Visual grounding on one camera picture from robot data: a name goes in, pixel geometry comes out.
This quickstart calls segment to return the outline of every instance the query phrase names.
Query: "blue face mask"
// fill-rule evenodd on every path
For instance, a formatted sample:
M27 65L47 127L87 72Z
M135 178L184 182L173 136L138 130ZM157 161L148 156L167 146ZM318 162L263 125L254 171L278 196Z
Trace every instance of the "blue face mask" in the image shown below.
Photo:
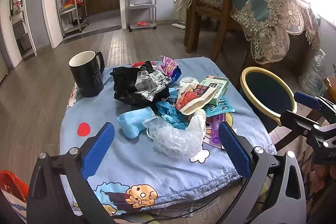
M155 114L150 107L133 110L121 114L117 120L127 138L136 138L140 131L146 129L141 123Z

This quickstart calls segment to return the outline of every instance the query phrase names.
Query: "mug handle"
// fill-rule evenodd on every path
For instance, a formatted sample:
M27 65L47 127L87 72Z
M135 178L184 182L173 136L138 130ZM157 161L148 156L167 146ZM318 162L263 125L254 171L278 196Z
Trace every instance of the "mug handle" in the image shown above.
M99 61L100 61L100 74L103 75L104 69L105 69L105 63L104 63L104 58L103 58L103 54L101 52L96 52L95 57L98 56L99 57Z

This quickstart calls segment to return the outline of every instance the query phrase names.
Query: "power strip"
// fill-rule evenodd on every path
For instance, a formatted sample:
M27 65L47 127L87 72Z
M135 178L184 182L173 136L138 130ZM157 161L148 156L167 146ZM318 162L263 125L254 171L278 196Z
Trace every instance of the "power strip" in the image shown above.
M179 29L182 29L182 30L185 30L185 26L184 25L180 25L180 24L172 24L173 27L176 27L176 28L179 28Z

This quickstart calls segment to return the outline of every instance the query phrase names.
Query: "storage shelf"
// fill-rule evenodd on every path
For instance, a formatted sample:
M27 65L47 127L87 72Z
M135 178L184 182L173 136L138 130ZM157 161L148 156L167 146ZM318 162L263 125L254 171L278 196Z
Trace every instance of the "storage shelf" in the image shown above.
M82 23L81 23L81 27L83 28L83 26L87 24L87 20L84 20ZM64 33L69 33L69 32L73 32L73 31L76 31L76 30L79 30L79 26L74 26L72 28L69 28L68 30L65 30Z
M82 6L85 6L85 4L83 4L83 5L77 5L78 8L80 8L80 7L82 7ZM73 4L73 5L71 5L71 6L67 7L67 8L63 8L63 9L61 9L61 11L60 11L59 14L60 14L60 15L64 15L64 14L69 13L69 12L74 11L74 10L76 10L76 7L75 7L75 5Z
M137 10L137 9L148 9L148 8L155 8L156 4L140 4L134 6L128 6L129 10Z
M142 22L148 22L148 25L137 25L136 22L131 22L130 28L131 29L141 29L141 28L152 28L156 26L155 21L152 20L142 20Z

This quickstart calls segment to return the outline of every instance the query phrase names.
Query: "mug rim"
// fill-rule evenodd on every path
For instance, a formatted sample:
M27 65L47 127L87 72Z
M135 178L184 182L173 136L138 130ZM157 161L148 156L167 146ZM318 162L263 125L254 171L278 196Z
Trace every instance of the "mug rim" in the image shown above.
M87 52L92 52L92 53L93 53L93 56L92 56L92 58L91 58L90 60L86 60L85 62L83 62L83 63L81 63L81 64L79 64L79 65L71 65L71 62L74 62L74 59L78 58L78 56L80 56L80 55L82 55L82 54L85 54L85 53L87 53ZM82 65L84 65L84 64L86 64L86 63L88 63L88 62L90 62L93 58L95 58L95 56L96 56L96 53L95 53L94 51L84 51L84 52L80 52L80 53L76 54L75 56L73 56L73 57L70 59L70 61L69 61L69 66L70 66L70 67L79 67L79 66L82 66Z

